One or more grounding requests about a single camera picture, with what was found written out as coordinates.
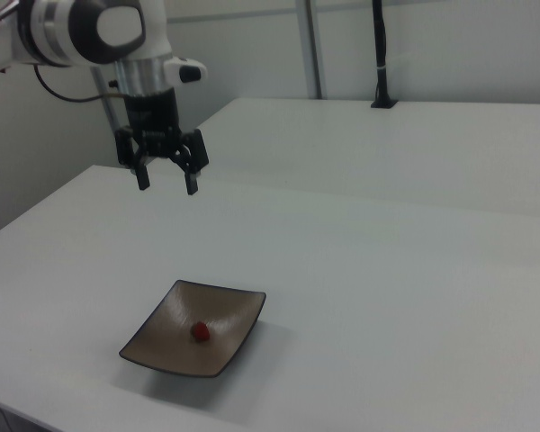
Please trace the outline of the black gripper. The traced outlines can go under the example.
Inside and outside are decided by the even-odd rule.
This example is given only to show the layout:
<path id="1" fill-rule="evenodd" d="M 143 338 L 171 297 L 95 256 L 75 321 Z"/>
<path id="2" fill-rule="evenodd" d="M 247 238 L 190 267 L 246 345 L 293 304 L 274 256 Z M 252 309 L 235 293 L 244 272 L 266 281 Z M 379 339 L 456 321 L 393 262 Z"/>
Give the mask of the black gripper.
<path id="1" fill-rule="evenodd" d="M 184 171 L 186 191 L 198 192 L 197 178 L 209 164 L 202 132 L 182 132 L 173 88 L 124 98 L 130 127 L 114 132 L 118 162 L 135 176 L 140 190 L 150 187 L 147 156 L 170 158 Z"/>

